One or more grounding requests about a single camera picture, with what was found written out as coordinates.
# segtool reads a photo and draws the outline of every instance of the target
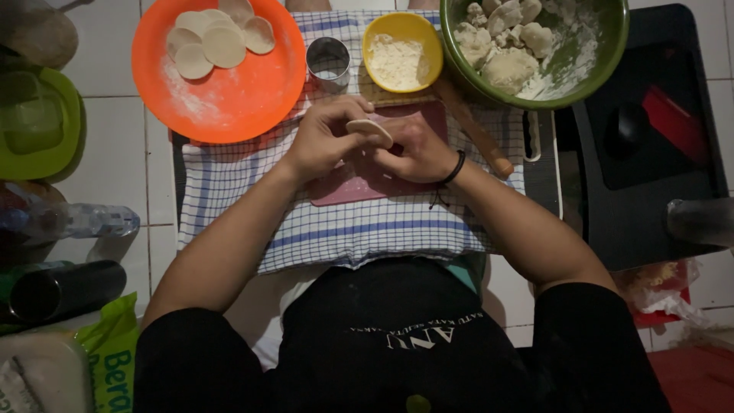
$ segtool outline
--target wooden handle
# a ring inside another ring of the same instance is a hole
[[[433,84],[433,89],[441,97],[446,108],[456,118],[462,129],[466,131],[466,134],[474,142],[487,163],[490,164],[492,170],[500,178],[508,179],[510,174],[515,172],[515,167],[502,152],[495,138],[474,120],[469,106],[464,102],[451,81],[441,76]]]

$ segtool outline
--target black container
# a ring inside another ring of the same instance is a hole
[[[25,323],[58,321],[99,310],[120,297],[127,276],[111,260],[27,273],[10,290],[10,312]]]

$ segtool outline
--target green bag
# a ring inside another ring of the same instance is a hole
[[[100,311],[100,320],[82,327],[74,338],[87,351],[95,412],[133,411],[135,345],[139,335],[135,316],[137,293],[120,297]]]

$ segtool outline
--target checkered towel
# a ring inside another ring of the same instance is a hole
[[[387,12],[341,11],[294,13],[308,46],[318,37],[335,37],[352,55],[352,76],[346,93],[362,94],[377,106],[393,106],[434,97],[428,90],[394,94],[376,86],[362,65],[362,34],[367,25]],[[437,11],[420,11],[440,29]],[[199,234],[248,188],[254,185],[288,150],[298,123],[312,104],[330,98],[307,82],[291,114],[275,128],[255,139],[229,145],[186,145],[186,195],[181,211],[178,248]],[[525,192],[523,180],[523,113],[520,110],[489,111],[473,107],[473,114],[500,142],[515,165],[508,185]],[[467,158],[489,170],[472,142],[450,116],[448,141],[463,149]],[[442,203],[429,209],[435,193],[384,198],[353,204],[311,205],[306,192],[299,192],[280,228],[268,244],[258,274],[290,267],[329,264],[358,268],[389,256],[420,255],[450,259],[475,251],[491,251],[487,234],[472,212],[447,190]]]

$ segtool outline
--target orange plate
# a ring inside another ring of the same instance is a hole
[[[306,48],[298,24],[277,0],[250,0],[275,31],[275,49],[247,51],[239,66],[215,68],[197,81],[178,75],[166,53],[176,17],[216,9],[217,0],[157,0],[140,19],[133,39],[133,79],[151,112],[193,140],[232,143],[277,125],[298,100],[306,77]]]

